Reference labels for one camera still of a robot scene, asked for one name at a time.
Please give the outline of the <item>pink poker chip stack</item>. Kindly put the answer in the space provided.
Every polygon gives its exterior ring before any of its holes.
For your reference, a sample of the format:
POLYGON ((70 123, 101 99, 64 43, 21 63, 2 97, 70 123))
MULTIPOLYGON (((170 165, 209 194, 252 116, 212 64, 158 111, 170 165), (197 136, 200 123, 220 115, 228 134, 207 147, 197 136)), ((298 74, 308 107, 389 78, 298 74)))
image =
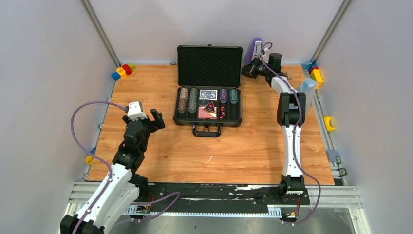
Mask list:
POLYGON ((178 113, 184 114, 187 109, 187 102, 188 102, 188 89, 181 88, 179 94, 179 102, 178 102, 178 113))

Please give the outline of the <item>purple poker chip stack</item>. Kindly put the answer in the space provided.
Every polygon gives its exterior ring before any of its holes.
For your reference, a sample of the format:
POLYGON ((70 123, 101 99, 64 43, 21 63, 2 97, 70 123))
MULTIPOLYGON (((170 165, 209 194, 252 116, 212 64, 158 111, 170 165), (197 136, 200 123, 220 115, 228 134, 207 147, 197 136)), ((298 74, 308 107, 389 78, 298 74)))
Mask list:
POLYGON ((227 103, 227 89, 220 90, 220 103, 221 104, 227 103))

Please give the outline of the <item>dark green poker chip stack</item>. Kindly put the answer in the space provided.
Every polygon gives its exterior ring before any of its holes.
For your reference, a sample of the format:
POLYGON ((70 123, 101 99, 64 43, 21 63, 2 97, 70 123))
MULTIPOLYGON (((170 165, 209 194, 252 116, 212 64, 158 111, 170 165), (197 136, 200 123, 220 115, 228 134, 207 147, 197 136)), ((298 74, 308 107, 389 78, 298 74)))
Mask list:
POLYGON ((190 90, 190 96, 189 96, 189 101, 188 101, 188 112, 189 112, 189 113, 195 113, 195 112, 196 112, 196 107, 197 107, 197 94, 198 94, 198 89, 196 89, 196 88, 191 88, 191 90, 190 90))

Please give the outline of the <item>red playing card deck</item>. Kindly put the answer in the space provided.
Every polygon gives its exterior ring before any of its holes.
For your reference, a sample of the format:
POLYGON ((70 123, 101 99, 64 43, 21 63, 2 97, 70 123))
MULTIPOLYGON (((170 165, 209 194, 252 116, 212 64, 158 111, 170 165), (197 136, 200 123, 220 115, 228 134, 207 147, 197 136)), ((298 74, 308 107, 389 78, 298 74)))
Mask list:
POLYGON ((214 107, 215 112, 204 110, 202 107, 198 108, 199 119, 217 119, 217 107, 214 107))

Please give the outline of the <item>black poker set case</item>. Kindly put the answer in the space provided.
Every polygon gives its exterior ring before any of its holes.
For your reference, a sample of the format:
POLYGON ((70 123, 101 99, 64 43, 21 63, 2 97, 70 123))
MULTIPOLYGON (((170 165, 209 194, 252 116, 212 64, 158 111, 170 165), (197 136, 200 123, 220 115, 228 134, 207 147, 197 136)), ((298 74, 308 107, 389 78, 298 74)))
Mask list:
POLYGON ((177 47, 177 97, 173 121, 177 125, 191 126, 196 137, 219 137, 223 127, 238 127, 242 123, 241 112, 241 68, 243 49, 240 46, 179 45, 177 47), (188 89, 188 101, 191 88, 198 89, 197 101, 201 89, 218 90, 217 119, 199 119, 197 102, 196 112, 178 113, 181 88, 188 89), (227 89, 227 103, 220 103, 220 90, 227 89), (229 91, 236 89, 238 103, 231 104, 229 91), (225 119, 220 119, 220 107, 225 107, 225 119))

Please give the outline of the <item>clear round dealer button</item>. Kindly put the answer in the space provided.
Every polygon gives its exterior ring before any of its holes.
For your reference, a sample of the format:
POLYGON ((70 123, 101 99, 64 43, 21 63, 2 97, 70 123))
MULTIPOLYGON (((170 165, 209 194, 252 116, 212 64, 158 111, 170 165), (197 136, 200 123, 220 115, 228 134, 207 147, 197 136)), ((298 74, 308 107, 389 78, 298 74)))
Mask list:
POLYGON ((209 104, 208 100, 198 99, 198 105, 199 106, 204 107, 204 106, 207 106, 208 104, 209 104))

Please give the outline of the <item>black triangular all-in button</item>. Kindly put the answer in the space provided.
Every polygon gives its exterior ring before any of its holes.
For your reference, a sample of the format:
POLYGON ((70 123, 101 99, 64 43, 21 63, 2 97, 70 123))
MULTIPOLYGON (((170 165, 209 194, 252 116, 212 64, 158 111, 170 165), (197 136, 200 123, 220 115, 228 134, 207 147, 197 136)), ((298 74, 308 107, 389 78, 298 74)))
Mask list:
POLYGON ((203 110, 210 112, 210 113, 216 113, 217 112, 217 107, 214 104, 214 101, 211 101, 209 104, 203 107, 203 110))

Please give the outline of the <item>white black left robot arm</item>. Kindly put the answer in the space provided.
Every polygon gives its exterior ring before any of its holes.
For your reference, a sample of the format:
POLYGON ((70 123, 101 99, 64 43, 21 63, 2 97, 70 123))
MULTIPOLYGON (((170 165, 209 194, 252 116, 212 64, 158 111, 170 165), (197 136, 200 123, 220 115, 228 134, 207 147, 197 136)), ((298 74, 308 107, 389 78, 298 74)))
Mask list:
POLYGON ((153 120, 137 108, 123 116, 126 129, 109 171, 95 193, 75 214, 65 215, 62 234, 108 234, 125 209, 149 196, 147 178, 136 174, 144 160, 149 136, 165 127, 162 114, 151 109, 153 120))

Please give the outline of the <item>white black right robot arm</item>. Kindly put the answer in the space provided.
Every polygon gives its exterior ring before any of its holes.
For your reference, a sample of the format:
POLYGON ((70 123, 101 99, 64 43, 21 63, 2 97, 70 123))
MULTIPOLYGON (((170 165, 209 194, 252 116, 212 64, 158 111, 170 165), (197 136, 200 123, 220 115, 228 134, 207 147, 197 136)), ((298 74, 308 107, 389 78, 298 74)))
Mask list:
POLYGON ((305 193, 300 165, 300 135, 305 121, 306 95, 293 88, 286 75, 281 73, 281 58, 281 54, 271 53, 266 63, 261 56, 254 55, 242 69, 242 75, 249 78, 264 76, 269 86, 279 94, 276 119, 284 137, 284 166, 274 196, 288 204, 305 193))

